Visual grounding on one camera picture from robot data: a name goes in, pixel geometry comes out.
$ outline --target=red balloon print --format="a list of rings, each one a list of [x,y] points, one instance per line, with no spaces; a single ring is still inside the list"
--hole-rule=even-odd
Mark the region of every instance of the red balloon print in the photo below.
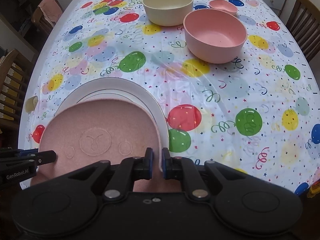
[[[44,131],[44,126],[40,124],[36,127],[35,131],[33,132],[32,137],[36,143],[40,143],[40,139],[43,134],[43,131]]]
[[[129,23],[133,22],[139,18],[139,14],[137,13],[128,13],[120,18],[120,22]]]
[[[88,7],[89,5],[91,5],[93,2],[88,2],[86,4],[84,4],[83,6],[81,6],[81,9]]]
[[[274,30],[274,31],[280,30],[280,26],[278,25],[277,22],[267,22],[267,26],[268,26],[268,28],[270,28],[271,30]]]
[[[122,3],[123,1],[122,0],[115,0],[115,1],[113,1],[113,2],[111,2],[111,3],[109,3],[108,5],[109,6],[113,6],[113,5],[117,5],[117,4],[119,4],[119,3]]]
[[[101,1],[100,3],[102,3],[102,2],[111,2],[112,0],[103,0],[103,1]]]
[[[176,130],[191,131],[200,124],[201,118],[201,113],[195,106],[180,105],[171,109],[168,123]]]

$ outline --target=metal screw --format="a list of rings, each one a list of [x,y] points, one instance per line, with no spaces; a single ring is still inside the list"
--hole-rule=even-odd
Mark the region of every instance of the metal screw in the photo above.
[[[116,197],[119,197],[120,196],[120,192],[115,190],[115,189],[109,189],[107,190],[104,195],[107,197],[107,198],[116,198]]]
[[[161,199],[160,199],[160,198],[155,197],[155,198],[153,198],[153,199],[152,199],[152,201],[153,201],[153,202],[160,202],[160,201],[161,201]]]
[[[150,199],[144,199],[144,200],[143,200],[143,203],[145,203],[145,204],[151,204],[152,201],[151,201]]]
[[[198,198],[206,197],[209,193],[204,189],[196,189],[192,192],[193,196]]]

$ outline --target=small pink bowl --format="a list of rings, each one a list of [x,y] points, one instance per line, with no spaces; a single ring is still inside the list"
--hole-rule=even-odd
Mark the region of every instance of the small pink bowl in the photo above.
[[[188,49],[199,59],[222,64],[240,55],[247,29],[231,14],[216,9],[198,9],[183,21]]]
[[[211,9],[227,12],[233,16],[236,15],[238,11],[238,8],[235,5],[226,0],[212,0],[209,2],[209,7]]]

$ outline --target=green balloon print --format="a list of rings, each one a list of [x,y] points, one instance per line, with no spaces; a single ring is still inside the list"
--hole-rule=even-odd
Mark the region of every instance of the green balloon print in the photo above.
[[[69,47],[69,52],[74,52],[82,47],[82,42],[78,41]]]
[[[236,115],[236,127],[244,136],[252,136],[257,134],[262,128],[262,118],[260,114],[252,109],[242,109]]]
[[[134,51],[120,61],[119,68],[123,72],[133,72],[140,69],[146,63],[146,57],[140,51]]]
[[[109,9],[110,9],[109,6],[103,6],[103,7],[99,8],[99,9],[97,9],[97,10],[94,12],[94,14],[95,14],[95,15],[102,14],[102,13],[107,12]]]
[[[187,132],[176,129],[169,130],[169,151],[182,153],[188,150],[190,145],[191,137]]]
[[[289,77],[291,77],[294,80],[300,79],[300,71],[292,65],[285,65],[284,71],[288,74]]]

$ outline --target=tablecloth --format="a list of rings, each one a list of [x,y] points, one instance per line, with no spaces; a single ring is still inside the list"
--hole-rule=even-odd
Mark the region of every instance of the tablecloth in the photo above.
[[[194,9],[209,1],[194,0]],[[142,0],[81,0],[38,78],[33,94],[39,103],[28,118],[24,148],[38,147],[43,129],[77,87],[120,77],[160,104],[172,156],[196,164],[215,160],[298,194],[308,188],[320,178],[314,76],[262,0],[228,1],[237,6],[248,39],[232,62],[215,65],[188,50],[183,25],[152,24]]]

